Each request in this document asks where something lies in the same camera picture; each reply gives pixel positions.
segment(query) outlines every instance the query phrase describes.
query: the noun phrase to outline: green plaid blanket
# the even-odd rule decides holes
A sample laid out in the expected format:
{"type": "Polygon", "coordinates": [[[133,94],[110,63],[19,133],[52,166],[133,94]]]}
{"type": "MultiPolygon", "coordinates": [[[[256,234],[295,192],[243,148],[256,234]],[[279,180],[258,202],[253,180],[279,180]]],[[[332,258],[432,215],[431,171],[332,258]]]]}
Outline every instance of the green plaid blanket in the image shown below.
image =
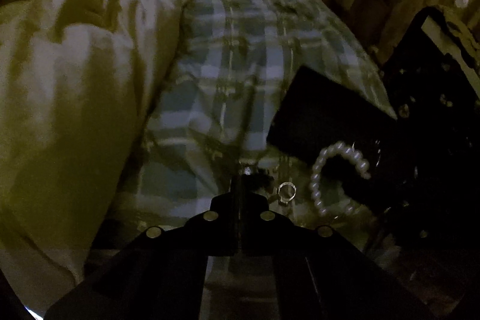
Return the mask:
{"type": "Polygon", "coordinates": [[[302,64],[395,117],[377,67],[320,0],[191,0],[181,29],[132,166],[139,170],[126,171],[107,217],[109,241],[122,246],[154,224],[182,226],[228,190],[239,161],[295,183],[294,201],[271,208],[313,224],[309,168],[266,144],[270,123],[302,64]]]}

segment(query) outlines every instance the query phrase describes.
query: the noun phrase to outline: rivet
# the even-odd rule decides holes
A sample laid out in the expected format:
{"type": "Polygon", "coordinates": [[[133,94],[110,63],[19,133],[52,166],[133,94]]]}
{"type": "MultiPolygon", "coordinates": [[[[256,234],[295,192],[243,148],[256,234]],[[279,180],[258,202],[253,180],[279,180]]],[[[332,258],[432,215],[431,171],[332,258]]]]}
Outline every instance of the rivet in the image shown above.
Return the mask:
{"type": "Polygon", "coordinates": [[[203,219],[205,221],[215,221],[218,218],[218,213],[216,211],[206,211],[203,214],[203,219]]]}
{"type": "Polygon", "coordinates": [[[272,211],[263,211],[262,213],[260,213],[260,218],[263,221],[272,221],[275,218],[275,213],[273,213],[272,211]]]}
{"type": "Polygon", "coordinates": [[[323,238],[329,238],[331,235],[333,235],[333,229],[329,226],[321,226],[318,228],[317,232],[323,238]]]}
{"type": "Polygon", "coordinates": [[[158,226],[153,226],[147,229],[147,238],[149,239],[156,239],[162,234],[162,229],[158,226]]]}

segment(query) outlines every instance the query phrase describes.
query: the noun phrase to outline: silver ring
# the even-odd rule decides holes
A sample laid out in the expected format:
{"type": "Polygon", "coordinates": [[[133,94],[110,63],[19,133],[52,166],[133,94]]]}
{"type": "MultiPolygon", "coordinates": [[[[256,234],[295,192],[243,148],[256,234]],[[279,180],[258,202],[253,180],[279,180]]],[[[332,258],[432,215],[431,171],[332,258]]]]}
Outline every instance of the silver ring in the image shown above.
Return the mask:
{"type": "Polygon", "coordinates": [[[297,195],[297,188],[296,188],[296,186],[295,186],[293,183],[291,183],[291,182],[284,182],[284,183],[282,183],[282,184],[278,187],[277,194],[278,194],[278,196],[280,197],[280,202],[286,204],[286,203],[290,202],[292,199],[295,198],[295,196],[297,195]],[[288,199],[287,199],[287,198],[283,198],[283,197],[280,195],[280,189],[281,189],[282,187],[284,187],[284,186],[290,186],[290,187],[293,188],[293,195],[292,195],[290,198],[288,198],[288,199]]]}

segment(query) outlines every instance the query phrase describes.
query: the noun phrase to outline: white blanket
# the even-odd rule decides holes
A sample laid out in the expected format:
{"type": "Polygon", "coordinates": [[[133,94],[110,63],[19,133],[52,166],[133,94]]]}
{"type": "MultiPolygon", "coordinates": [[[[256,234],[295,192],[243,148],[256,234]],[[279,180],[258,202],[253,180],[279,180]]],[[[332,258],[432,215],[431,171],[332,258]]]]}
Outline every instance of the white blanket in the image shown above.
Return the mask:
{"type": "Polygon", "coordinates": [[[0,9],[0,267],[38,313],[83,278],[186,1],[0,9]]]}

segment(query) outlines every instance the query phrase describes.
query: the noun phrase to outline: plaid fabric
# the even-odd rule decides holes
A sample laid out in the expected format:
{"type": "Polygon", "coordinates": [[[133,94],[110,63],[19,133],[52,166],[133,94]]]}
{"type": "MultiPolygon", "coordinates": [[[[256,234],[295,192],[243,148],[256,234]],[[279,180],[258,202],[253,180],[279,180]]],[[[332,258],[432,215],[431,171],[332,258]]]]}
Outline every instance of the plaid fabric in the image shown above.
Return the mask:
{"type": "Polygon", "coordinates": [[[140,170],[127,172],[107,218],[110,243],[122,246],[152,225],[182,226],[208,210],[240,160],[295,183],[294,202],[271,208],[313,224],[309,168],[266,144],[270,123],[302,64],[395,117],[376,66],[320,0],[191,0],[181,29],[137,153],[140,170]]]}

